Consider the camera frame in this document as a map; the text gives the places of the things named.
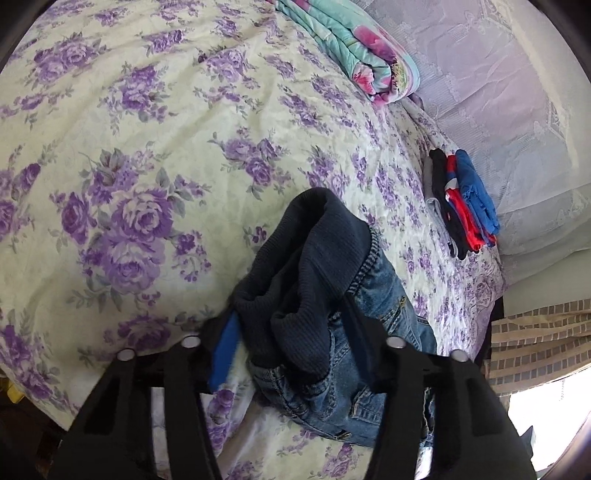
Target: checkered curtain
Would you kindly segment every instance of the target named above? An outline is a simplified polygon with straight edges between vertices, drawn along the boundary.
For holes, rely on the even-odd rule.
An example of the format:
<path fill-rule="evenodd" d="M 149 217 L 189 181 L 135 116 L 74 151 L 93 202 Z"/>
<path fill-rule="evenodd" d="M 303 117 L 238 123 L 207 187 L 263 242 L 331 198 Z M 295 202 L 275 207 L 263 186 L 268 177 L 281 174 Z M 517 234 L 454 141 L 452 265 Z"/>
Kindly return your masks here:
<path fill-rule="evenodd" d="M 591 299 L 492 322 L 487 378 L 497 395 L 559 380 L 591 364 Z"/>

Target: rolled blanket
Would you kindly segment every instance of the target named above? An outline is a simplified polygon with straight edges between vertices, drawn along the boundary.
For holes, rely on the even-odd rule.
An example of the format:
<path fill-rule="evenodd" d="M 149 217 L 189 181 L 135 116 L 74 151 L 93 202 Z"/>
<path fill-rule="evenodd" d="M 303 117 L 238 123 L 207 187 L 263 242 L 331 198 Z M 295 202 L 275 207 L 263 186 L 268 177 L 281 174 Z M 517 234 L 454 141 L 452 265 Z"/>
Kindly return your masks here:
<path fill-rule="evenodd" d="M 320 48 L 377 104 L 417 90 L 410 55 L 373 18 L 349 0 L 274 0 L 275 9 L 304 27 Z"/>

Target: metal bolt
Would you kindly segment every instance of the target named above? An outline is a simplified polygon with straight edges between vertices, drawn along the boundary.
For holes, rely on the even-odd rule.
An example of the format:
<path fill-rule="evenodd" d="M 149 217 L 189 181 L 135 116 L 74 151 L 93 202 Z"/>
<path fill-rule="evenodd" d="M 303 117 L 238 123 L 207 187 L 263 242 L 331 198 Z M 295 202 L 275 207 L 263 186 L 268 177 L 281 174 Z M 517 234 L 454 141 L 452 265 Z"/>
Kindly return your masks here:
<path fill-rule="evenodd" d="M 467 362 L 470 359 L 464 350 L 454 350 L 450 356 L 457 362 Z"/>
<path fill-rule="evenodd" d="M 121 362 L 128 362 L 134 357 L 135 357 L 135 352 L 131 348 L 126 348 L 124 350 L 121 350 L 117 354 L 117 360 L 119 360 Z"/>
<path fill-rule="evenodd" d="M 390 348 L 404 348 L 404 347 L 406 347 L 406 342 L 404 341 L 404 338 L 400 338 L 400 337 L 388 337 L 388 339 L 386 340 L 386 344 Z"/>
<path fill-rule="evenodd" d="M 201 339 L 197 336 L 191 335 L 189 337 L 183 338 L 181 345 L 185 348 L 195 348 L 201 345 Z"/>

